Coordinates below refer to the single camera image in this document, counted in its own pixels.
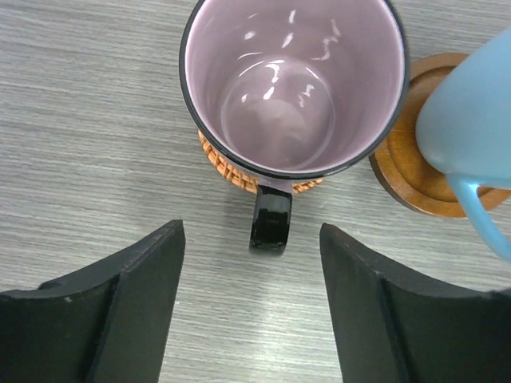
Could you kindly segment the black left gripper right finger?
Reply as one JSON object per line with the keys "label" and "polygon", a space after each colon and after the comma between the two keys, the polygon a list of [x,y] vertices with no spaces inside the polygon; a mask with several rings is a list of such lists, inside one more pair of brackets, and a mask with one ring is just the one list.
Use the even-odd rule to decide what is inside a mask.
{"label": "black left gripper right finger", "polygon": [[320,254],[345,382],[509,381],[509,290],[432,278],[330,224]]}

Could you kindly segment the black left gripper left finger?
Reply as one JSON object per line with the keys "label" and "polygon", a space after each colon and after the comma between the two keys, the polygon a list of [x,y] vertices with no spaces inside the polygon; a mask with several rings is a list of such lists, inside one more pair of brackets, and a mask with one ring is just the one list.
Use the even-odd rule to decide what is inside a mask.
{"label": "black left gripper left finger", "polygon": [[34,290],[2,292],[2,381],[158,381],[184,250],[173,220]]}

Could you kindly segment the brown wooden coaster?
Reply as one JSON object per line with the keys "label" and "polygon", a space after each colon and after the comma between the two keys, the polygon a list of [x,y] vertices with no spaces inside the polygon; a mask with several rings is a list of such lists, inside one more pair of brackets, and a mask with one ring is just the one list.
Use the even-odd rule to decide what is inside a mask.
{"label": "brown wooden coaster", "polygon": [[[407,207],[430,215],[461,218],[465,212],[444,174],[422,156],[416,140],[418,115],[428,97],[469,55],[444,53],[415,61],[400,117],[370,162],[382,186]],[[502,203],[509,189],[480,187],[477,196],[486,210]]]}

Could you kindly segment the woven rattan coaster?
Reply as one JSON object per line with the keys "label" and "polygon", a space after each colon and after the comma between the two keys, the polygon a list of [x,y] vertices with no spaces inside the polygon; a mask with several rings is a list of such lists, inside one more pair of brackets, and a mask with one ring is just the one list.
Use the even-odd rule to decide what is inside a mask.
{"label": "woven rattan coaster", "polygon": [[256,194],[260,185],[277,188],[285,192],[299,194],[308,191],[320,185],[324,179],[305,180],[305,181],[289,181],[277,180],[265,176],[259,176],[249,172],[244,168],[236,167],[225,156],[218,152],[214,146],[207,140],[205,135],[198,131],[198,137],[204,154],[212,164],[212,166],[229,182],[238,188]]}

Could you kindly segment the light blue mug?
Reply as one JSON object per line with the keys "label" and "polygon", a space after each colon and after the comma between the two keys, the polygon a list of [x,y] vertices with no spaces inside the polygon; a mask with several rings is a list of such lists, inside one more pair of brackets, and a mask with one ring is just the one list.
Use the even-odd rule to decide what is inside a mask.
{"label": "light blue mug", "polygon": [[418,115],[416,140],[444,174],[476,232],[505,261],[510,243],[477,196],[480,187],[510,188],[510,31],[457,66]]}

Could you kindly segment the purple glass mug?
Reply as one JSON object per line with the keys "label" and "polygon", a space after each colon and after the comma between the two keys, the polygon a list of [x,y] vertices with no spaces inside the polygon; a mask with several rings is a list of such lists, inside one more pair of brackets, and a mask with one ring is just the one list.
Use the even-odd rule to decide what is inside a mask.
{"label": "purple glass mug", "polygon": [[369,156],[402,110],[410,60],[389,1],[200,1],[180,86],[198,129],[256,176],[249,249],[281,255],[293,186]]}

